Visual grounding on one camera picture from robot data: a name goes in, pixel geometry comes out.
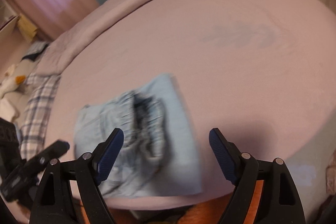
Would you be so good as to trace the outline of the light blue strawberry pants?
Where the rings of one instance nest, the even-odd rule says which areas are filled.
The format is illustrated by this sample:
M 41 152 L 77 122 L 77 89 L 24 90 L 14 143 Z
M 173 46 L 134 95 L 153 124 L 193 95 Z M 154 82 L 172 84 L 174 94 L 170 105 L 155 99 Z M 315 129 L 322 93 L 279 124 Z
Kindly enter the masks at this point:
M 202 191 L 198 149 L 171 75 L 161 74 L 106 103 L 85 105 L 75 123 L 75 157 L 92 152 L 116 128 L 122 129 L 124 142 L 100 184 L 104 197 L 187 196 Z

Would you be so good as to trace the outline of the pink bed sheet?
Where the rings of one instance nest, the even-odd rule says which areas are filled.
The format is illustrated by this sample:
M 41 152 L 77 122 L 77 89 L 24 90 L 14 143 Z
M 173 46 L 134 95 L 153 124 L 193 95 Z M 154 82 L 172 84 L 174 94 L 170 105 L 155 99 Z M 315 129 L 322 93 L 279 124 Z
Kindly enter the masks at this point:
M 335 14 L 318 0 L 152 0 L 103 32 L 63 71 L 46 143 L 72 141 L 78 111 L 171 73 L 193 127 L 203 191 L 110 198 L 160 210 L 229 193 L 209 145 L 217 127 L 254 157 L 289 159 L 335 111 Z

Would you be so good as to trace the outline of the white goose plush toy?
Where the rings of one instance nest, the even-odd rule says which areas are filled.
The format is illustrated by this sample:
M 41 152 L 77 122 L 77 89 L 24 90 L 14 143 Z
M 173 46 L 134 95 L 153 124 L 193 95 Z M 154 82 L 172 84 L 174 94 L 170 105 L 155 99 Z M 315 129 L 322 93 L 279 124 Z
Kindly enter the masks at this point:
M 2 99 L 6 93 L 13 92 L 24 83 L 26 75 L 15 76 L 15 70 L 18 64 L 10 65 L 5 72 L 5 78 L 1 82 L 0 98 Z

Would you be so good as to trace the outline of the dark folded clothing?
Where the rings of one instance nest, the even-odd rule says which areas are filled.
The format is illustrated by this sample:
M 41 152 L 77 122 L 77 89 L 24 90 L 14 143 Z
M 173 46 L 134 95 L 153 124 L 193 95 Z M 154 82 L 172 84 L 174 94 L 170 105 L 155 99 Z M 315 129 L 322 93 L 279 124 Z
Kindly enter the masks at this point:
M 31 61 L 35 61 L 47 49 L 49 45 L 50 43 L 45 41 L 33 42 L 27 52 L 23 55 L 22 60 L 28 59 Z

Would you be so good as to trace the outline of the blue plaid pillow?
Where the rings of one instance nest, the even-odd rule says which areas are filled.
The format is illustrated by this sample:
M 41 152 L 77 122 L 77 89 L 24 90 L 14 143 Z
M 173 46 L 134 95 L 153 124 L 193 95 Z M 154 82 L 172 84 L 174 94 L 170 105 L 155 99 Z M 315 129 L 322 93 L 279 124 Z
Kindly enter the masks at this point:
M 31 74 L 25 84 L 31 90 L 21 126 L 21 157 L 29 160 L 41 152 L 45 145 L 52 105 L 60 84 L 60 75 Z

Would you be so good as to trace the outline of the yellow cloth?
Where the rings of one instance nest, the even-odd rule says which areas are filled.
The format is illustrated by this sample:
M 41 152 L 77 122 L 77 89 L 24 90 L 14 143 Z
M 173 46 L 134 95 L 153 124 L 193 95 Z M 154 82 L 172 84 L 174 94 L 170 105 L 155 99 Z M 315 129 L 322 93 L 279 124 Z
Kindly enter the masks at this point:
M 31 43 L 34 41 L 34 38 L 38 32 L 38 28 L 25 15 L 19 14 L 17 27 L 21 35 L 27 42 Z

